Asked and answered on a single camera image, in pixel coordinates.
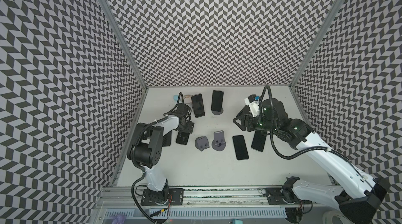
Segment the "grey round stand centre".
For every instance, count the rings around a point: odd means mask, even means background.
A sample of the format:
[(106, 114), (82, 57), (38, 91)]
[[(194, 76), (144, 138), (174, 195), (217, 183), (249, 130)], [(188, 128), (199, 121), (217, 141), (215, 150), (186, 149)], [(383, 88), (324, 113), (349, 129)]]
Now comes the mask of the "grey round stand centre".
[(211, 143), (211, 147), (216, 150), (216, 151), (223, 151), (226, 147), (226, 141), (225, 141), (225, 134), (224, 131), (217, 131), (214, 132), (214, 139)]

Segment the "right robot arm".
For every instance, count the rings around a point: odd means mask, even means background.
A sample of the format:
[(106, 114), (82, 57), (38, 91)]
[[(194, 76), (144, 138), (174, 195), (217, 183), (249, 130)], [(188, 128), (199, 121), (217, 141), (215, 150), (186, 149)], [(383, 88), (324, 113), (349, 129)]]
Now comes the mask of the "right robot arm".
[(337, 186), (321, 185), (291, 176), (281, 188), (283, 201), (294, 204), (310, 201), (340, 211), (354, 224), (369, 224), (390, 189), (389, 180), (373, 176), (351, 164), (343, 154), (331, 148), (320, 135), (300, 119), (291, 119), (281, 101), (261, 100), (251, 95), (246, 105), (233, 119), (242, 131), (267, 133), (286, 142), (297, 152), (285, 156), (272, 143), (274, 152), (285, 160), (309, 156), (323, 168)]

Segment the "grey stand front left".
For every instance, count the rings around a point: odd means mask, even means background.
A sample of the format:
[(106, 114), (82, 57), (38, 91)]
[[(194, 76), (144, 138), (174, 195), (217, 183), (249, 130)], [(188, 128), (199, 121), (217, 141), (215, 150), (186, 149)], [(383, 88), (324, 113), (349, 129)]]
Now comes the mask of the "grey stand front left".
[(208, 149), (210, 147), (208, 138), (206, 136), (196, 138), (195, 147), (201, 152)]

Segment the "black phone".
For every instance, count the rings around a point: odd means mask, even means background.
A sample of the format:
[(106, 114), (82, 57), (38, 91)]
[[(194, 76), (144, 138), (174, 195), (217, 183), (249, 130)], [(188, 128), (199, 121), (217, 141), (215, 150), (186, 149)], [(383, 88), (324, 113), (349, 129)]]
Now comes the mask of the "black phone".
[(243, 135), (237, 135), (232, 137), (233, 146), (236, 154), (237, 160), (248, 160), (248, 150), (245, 142), (245, 138)]
[(192, 101), (192, 109), (195, 115), (195, 118), (205, 116), (205, 108), (203, 103), (202, 94), (196, 94), (191, 97)]
[(267, 139), (267, 135), (265, 133), (263, 133), (261, 131), (255, 131), (253, 140), (252, 140), (252, 144), (251, 144), (251, 148), (253, 150), (263, 152), (265, 143), (266, 143), (266, 139)]
[(176, 138), (176, 143), (181, 144), (181, 145), (187, 145), (188, 140), (189, 140), (189, 133), (186, 132), (178, 132), (177, 138)]
[(211, 110), (220, 111), (220, 109), (223, 107), (223, 100), (224, 100), (224, 92), (214, 90), (211, 100)]

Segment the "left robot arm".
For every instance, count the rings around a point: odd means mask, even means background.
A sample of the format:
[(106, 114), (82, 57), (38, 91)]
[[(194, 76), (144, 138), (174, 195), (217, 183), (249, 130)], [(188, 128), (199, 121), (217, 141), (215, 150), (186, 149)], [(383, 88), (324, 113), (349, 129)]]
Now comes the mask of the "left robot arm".
[(172, 139), (172, 132), (177, 131), (176, 143), (186, 145), (193, 133), (190, 106), (178, 103), (164, 117), (149, 124), (136, 125), (131, 138), (127, 158), (140, 169), (147, 187), (141, 196), (142, 206), (164, 205), (170, 198), (179, 195), (169, 192), (168, 179), (157, 167), (161, 158), (164, 140)]

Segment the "grey round stand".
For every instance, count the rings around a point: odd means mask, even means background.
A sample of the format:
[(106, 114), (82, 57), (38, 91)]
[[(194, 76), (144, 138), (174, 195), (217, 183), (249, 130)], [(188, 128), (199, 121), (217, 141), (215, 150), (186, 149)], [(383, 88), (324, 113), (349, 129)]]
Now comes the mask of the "grey round stand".
[(223, 108), (221, 108), (221, 109), (220, 109), (220, 111), (212, 110), (211, 112), (212, 112), (212, 114), (213, 114), (213, 115), (218, 116), (218, 115), (223, 114), (224, 109), (223, 109)]
[(211, 143), (211, 147), (216, 150), (216, 151), (223, 151), (226, 147), (226, 141), (225, 141), (225, 134), (224, 131), (217, 131), (214, 132), (214, 139)]

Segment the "grey round stand back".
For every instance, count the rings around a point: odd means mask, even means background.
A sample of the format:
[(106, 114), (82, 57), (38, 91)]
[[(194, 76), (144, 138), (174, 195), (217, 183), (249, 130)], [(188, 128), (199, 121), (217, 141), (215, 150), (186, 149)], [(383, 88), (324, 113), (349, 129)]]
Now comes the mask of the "grey round stand back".
[(221, 109), (220, 109), (220, 111), (212, 110), (211, 112), (212, 112), (212, 114), (213, 114), (213, 115), (218, 116), (218, 115), (223, 114), (224, 109), (223, 109), (223, 108), (221, 108)]

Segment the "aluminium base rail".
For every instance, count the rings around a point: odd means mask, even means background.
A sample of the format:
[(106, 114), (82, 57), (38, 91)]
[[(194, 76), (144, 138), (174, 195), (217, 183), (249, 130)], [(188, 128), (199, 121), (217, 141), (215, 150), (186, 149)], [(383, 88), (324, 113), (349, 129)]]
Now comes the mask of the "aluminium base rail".
[[(319, 206), (318, 202), (287, 204), (266, 190), (280, 190), (279, 185), (268, 186), (178, 186), (184, 189), (176, 208), (208, 207), (302, 207)], [(135, 207), (130, 187), (107, 187), (100, 193), (96, 208)]]

